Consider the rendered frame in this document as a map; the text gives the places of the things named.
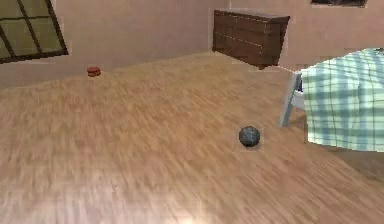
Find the dark grey ball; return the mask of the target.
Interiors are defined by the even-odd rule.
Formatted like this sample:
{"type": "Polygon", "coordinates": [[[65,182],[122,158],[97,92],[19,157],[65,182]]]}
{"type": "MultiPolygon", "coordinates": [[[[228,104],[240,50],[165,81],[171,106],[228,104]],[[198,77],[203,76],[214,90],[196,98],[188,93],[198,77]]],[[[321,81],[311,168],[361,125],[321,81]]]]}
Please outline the dark grey ball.
{"type": "Polygon", "coordinates": [[[243,127],[239,131],[239,141],[245,147],[254,147],[260,142],[260,131],[253,126],[243,127]]]}

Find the dark framed wall picture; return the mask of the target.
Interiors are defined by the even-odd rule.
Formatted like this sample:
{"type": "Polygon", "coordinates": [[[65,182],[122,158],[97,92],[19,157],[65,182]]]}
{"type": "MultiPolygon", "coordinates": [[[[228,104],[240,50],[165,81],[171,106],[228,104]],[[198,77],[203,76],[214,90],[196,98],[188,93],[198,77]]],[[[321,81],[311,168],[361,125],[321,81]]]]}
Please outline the dark framed wall picture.
{"type": "Polygon", "coordinates": [[[367,0],[310,0],[311,4],[334,7],[358,7],[364,8],[367,0]]]}

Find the dark framed window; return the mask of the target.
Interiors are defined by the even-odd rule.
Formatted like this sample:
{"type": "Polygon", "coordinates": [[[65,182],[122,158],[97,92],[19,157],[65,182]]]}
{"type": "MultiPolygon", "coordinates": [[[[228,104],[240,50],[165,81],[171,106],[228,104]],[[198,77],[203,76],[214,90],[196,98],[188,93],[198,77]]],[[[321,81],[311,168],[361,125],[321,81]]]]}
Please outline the dark framed window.
{"type": "Polygon", "coordinates": [[[68,55],[54,0],[0,0],[0,64],[68,55]]]}

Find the bed with green checked cover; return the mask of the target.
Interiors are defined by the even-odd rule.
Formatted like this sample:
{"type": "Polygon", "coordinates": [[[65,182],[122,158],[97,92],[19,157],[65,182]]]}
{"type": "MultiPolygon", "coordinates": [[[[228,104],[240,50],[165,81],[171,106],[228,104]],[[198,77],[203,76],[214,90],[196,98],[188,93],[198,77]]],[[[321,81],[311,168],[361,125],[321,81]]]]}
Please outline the bed with green checked cover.
{"type": "Polygon", "coordinates": [[[305,112],[310,143],[384,153],[384,48],[366,48],[292,73],[279,124],[305,112]]]}

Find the dark brown chest of drawers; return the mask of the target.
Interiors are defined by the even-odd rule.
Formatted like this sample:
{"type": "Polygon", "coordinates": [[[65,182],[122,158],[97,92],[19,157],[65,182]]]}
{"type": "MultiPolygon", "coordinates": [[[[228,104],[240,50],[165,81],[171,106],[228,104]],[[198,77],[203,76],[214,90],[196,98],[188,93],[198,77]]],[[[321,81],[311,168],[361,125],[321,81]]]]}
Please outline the dark brown chest of drawers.
{"type": "Polygon", "coordinates": [[[263,70],[277,66],[290,17],[215,9],[212,50],[263,70]]]}

